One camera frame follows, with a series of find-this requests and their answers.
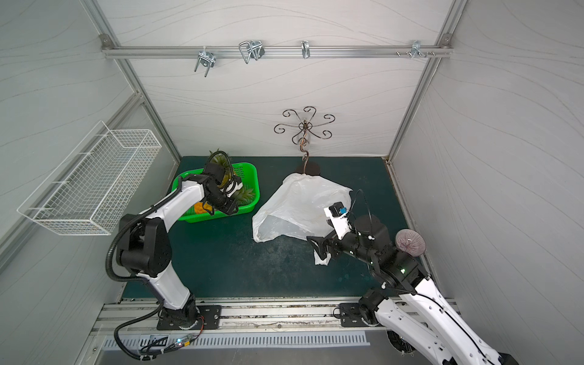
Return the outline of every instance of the wire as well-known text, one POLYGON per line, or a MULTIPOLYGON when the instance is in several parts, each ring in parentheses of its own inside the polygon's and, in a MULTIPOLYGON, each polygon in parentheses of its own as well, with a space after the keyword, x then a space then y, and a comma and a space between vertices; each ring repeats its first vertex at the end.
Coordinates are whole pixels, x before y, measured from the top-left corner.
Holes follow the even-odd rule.
POLYGON ((365 206, 367 207, 367 212, 369 213, 369 224, 370 224, 370 228, 371 228, 371 230, 369 231, 369 234, 373 237, 373 219, 371 218, 371 210, 369 209, 369 204, 367 202, 367 198, 365 198, 365 192, 363 192, 363 189, 359 189, 355 193, 355 198, 353 200, 353 203, 351 204, 351 208, 349 208, 349 214, 353 212, 353 206, 355 205, 355 202, 357 202, 357 196, 359 195, 359 193, 361 193, 361 195, 363 196, 363 200, 365 201, 365 206))
POLYGON ((229 179, 229 181, 223 187, 223 192, 229 194, 233 191, 233 189, 235 189, 235 185, 233 185, 228 192, 226 191, 227 187, 231 185, 231 183, 233 182, 233 177, 235 176, 235 171, 233 170, 233 165, 231 164, 231 159, 229 158, 229 155, 223 151, 215 151, 209 156, 209 158, 207 158, 207 162, 205 162, 205 165, 211 162, 212 158, 219 154, 225 156, 225 158, 227 159, 227 163, 229 164, 229 169, 231 170, 231 179, 229 179))
POLYGON ((164 340, 168 340, 168 336, 166 336, 166 337, 163 337, 163 338, 159 338, 159 339, 157 339, 156 341, 154 341, 154 342, 152 342, 152 343, 150 343, 150 344, 148 344, 148 345, 146 345, 146 346, 142 347, 142 348, 140 349, 140 352, 148 353, 148 351, 150 350, 150 348, 151 348, 151 347, 153 347, 153 346, 156 346, 157 344, 161 343, 161 342, 162 342, 162 341, 164 341, 164 340))
MULTIPOLYGON (((456 321, 456 320, 454 319, 454 317, 452 317, 452 316, 450 315, 450 313, 448 313, 447 311, 445 311, 445 310, 444 310, 444 307, 442 307, 442 306, 441 306, 441 305, 440 305, 440 304, 439 304, 437 301, 435 301, 434 299, 430 298, 430 297, 429 297, 429 296, 427 296, 427 295, 424 295, 424 294, 421 294, 421 293, 416 293, 416 292, 414 292, 414 291, 404 290, 404 289, 400 289, 400 288, 392 288, 392 289, 393 289, 393 290, 395 290, 395 291, 402 291, 402 292, 404 292, 404 293, 412 294, 413 296, 421 296, 421 297, 424 297, 424 298, 427 298, 427 299, 429 299, 429 300, 433 301, 433 302, 434 302, 434 303, 435 303, 435 304, 436 304, 436 305, 437 305, 437 306, 438 306, 438 307, 439 307, 439 308, 442 310, 442 312, 443 312, 443 313, 446 313, 446 315, 447 315, 448 317, 450 317, 450 319, 452 319, 452 321, 453 321, 453 322, 454 322, 454 323, 455 323, 455 324, 456 324, 456 325, 457 325, 457 326, 458 326, 458 327, 459 327, 461 330, 463 330, 464 334, 465 334, 465 335, 467 335, 467 336, 468 336, 468 338, 469 338, 469 339, 472 341, 472 344, 473 344, 473 345, 475 345, 475 347, 477 348, 478 352, 479 352, 479 353, 482 355, 482 357, 483 357, 483 358, 485 358, 485 359, 486 359, 486 355, 485 355, 485 353, 484 353, 484 352, 481 350, 481 348, 480 348, 480 347, 478 347, 477 343, 476 343, 476 342, 475 342, 475 340, 472 338, 472 336, 471 336, 471 335, 469 335, 469 334, 468 334, 468 332, 467 332, 467 331, 466 331, 466 330, 465 330, 465 329, 464 329, 464 328, 463 328, 463 327, 462 327, 462 326, 461 326, 461 325, 458 323, 458 321, 456 321)), ((492 363, 492 362, 491 362, 489 359, 486 359, 486 360, 487 360, 487 361, 488 361, 490 364, 492 364, 492 365, 495 365, 495 364, 493 364, 493 363, 492 363)))
POLYGON ((109 246, 106 254, 106 274, 107 276, 112 279, 113 281, 141 281, 143 283, 147 283, 148 279, 145 277, 138 277, 138 276, 119 276, 113 271, 113 255, 116 253, 117 244, 120 242, 122 236, 126 234, 126 232, 132 228, 136 223, 140 222, 145 217, 148 217, 150 214, 154 213, 157 209, 162 207, 164 204, 168 203, 172 200, 175 196, 180 193, 182 188, 182 177, 178 176, 178 185, 177 188, 170 194, 168 194, 164 199, 153 205, 150 209, 135 216, 131 221, 129 221, 124 227, 120 229, 117 235, 114 237, 112 244, 109 246))
POLYGON ((332 310, 332 316, 336 319, 341 319, 342 315, 340 313, 336 314, 335 310, 339 310, 339 312, 342 313, 342 309, 340 307, 335 307, 335 309, 332 310))
POLYGON ((116 327, 116 329, 113 330, 113 339, 116 341, 116 344, 120 347, 120 350, 122 350, 126 355, 130 356, 132 359, 142 360, 142 361, 154 360, 156 358, 156 354, 138 355, 138 354, 133 353, 132 351, 128 350, 127 347, 124 346, 124 343, 120 340, 120 335, 118 334, 118 332, 120 332, 120 330, 124 327, 127 327, 129 325, 133 325, 134 323, 138 323, 140 321, 148 319, 148 318, 152 317, 153 315, 159 313, 162 310, 163 305, 164 305, 164 302, 161 301, 160 304, 158 304, 158 308, 156 308, 152 312, 145 314, 141 317, 134 318, 134 319, 131 319, 127 322, 124 322, 121 325, 119 325, 118 327, 116 327))

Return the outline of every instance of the plastic bag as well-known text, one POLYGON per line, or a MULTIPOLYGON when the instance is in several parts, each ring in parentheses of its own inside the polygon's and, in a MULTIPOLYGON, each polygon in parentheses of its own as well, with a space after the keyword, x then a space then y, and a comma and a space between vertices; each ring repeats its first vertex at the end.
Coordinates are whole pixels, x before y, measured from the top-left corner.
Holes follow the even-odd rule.
POLYGON ((286 235, 303 239, 324 237, 332 231, 324 208, 341 201, 351 204, 350 188, 320 176, 293 173, 253 216, 253 240, 266 242, 286 235))

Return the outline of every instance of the mesh dome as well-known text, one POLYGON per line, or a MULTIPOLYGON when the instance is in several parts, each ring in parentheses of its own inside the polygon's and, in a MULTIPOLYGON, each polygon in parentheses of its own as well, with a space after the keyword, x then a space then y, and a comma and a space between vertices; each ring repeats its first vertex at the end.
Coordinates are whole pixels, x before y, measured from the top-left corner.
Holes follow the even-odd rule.
POLYGON ((395 236, 396 246, 410 255, 417 257, 426 250, 426 242, 419 233, 412 230, 401 230, 395 236))

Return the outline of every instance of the robotic arm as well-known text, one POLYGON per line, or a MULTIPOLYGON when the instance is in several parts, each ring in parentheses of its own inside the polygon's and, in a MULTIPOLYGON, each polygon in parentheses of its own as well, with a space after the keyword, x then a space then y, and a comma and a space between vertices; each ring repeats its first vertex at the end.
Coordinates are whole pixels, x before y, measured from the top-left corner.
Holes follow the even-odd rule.
MULTIPOLYGON (((238 212, 237 201, 232 196, 243 187, 241 178, 231 171, 231 180, 224 188, 219 188, 225 169, 210 162, 210 159, 201 174, 179 177, 178 187, 150 209, 122 217, 120 230, 107 252, 106 273, 112 280, 141 281, 160 302, 156 311, 128 321, 114 330, 114 338, 120 349, 136 360, 152 360, 162 352, 150 350, 150 347, 140 354, 129 351, 119 339, 118 331, 121 328, 160 313, 161 320, 176 326, 173 328, 192 329, 201 317, 193 293, 183 285, 172 267, 168 231, 189 207, 198 202, 203 202, 203 205, 209 202, 212 209, 208 212, 211 215, 215 209, 226 215, 238 212), (134 275, 124 277, 115 274, 112 268, 114 255, 116 262, 134 275)), ((178 350, 187 343, 186 339, 167 347, 165 351, 178 350)))
POLYGON ((321 260, 341 252, 367 263, 381 288, 370 289, 359 300, 366 325, 381 324, 397 333, 434 365, 516 365, 508 354, 485 343, 444 299, 423 266, 391 243, 387 227, 374 215, 351 225, 347 208, 335 203, 325 208, 334 230, 326 237, 307 237, 321 260), (383 294, 394 289, 417 309, 428 327, 410 317, 383 294))
POLYGON ((239 176, 232 176, 232 181, 224 189, 219 189, 224 174, 222 166, 208 163, 203 173, 183 178, 177 194, 154 212, 138 221, 135 218, 139 215, 133 214, 126 214, 120 220, 120 227, 129 224, 131 227, 117 246, 117 263, 147 280, 147 286, 156 298, 164 301, 161 318, 170 319, 181 329, 190 329, 199 313, 193 294, 172 267, 172 248, 167 233, 189 207, 200 201, 209 202, 213 209, 227 215, 237 213, 237 202, 232 195, 243 184, 239 176))

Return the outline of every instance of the white wire basket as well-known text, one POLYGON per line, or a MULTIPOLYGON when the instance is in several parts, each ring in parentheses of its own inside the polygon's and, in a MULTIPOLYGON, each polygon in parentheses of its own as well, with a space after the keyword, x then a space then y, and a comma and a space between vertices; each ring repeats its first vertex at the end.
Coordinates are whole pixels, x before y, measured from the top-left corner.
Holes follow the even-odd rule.
POLYGON ((110 235, 160 149, 150 130, 100 122, 17 211, 58 235, 110 235))

